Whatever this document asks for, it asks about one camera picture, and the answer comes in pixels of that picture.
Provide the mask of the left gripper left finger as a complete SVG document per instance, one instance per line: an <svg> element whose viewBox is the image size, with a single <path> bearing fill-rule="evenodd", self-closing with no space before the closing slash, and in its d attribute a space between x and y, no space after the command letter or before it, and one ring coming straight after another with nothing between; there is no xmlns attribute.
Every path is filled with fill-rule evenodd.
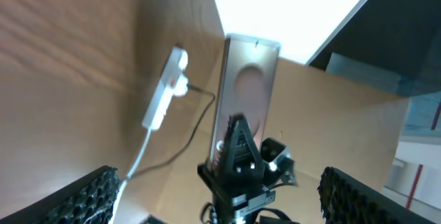
<svg viewBox="0 0 441 224"><path fill-rule="evenodd" d="M1 224L108 224L119 191L115 167L104 165L1 219Z"/></svg>

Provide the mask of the Samsung Galaxy smartphone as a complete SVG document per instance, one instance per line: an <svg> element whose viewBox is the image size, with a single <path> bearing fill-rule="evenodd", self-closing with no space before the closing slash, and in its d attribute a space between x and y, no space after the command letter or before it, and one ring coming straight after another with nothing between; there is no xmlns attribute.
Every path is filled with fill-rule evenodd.
<svg viewBox="0 0 441 224"><path fill-rule="evenodd" d="M225 40L209 168L220 161L230 116L243 114L257 147L263 139L281 44L229 34Z"/></svg>

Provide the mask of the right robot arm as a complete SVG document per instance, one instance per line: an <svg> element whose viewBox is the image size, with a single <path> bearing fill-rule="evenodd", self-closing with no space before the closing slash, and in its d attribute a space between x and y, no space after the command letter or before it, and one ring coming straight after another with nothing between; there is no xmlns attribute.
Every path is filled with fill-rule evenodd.
<svg viewBox="0 0 441 224"><path fill-rule="evenodd" d="M243 114L230 117L224 142L215 169L208 163L197 167L213 195L201 210L201 222L293 223L284 212L268 208L277 187L298 185L286 145L267 138L257 148Z"/></svg>

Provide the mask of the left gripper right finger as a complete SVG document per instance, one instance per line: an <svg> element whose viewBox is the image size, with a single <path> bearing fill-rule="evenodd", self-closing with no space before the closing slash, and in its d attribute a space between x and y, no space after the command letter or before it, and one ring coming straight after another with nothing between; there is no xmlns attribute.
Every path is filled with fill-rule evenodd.
<svg viewBox="0 0 441 224"><path fill-rule="evenodd" d="M326 224L434 224L334 167L325 168L318 193Z"/></svg>

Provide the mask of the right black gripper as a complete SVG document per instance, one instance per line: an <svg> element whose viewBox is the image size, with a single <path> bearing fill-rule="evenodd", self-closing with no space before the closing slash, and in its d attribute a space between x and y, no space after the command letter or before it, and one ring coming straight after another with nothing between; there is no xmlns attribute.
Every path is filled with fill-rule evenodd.
<svg viewBox="0 0 441 224"><path fill-rule="evenodd" d="M197 173L213 195L201 210L202 224L293 223L283 211L268 205L276 200L277 187L298 185L294 161L287 146L273 138L265 139L259 152L243 114L229 118L218 180L203 163Z"/></svg>

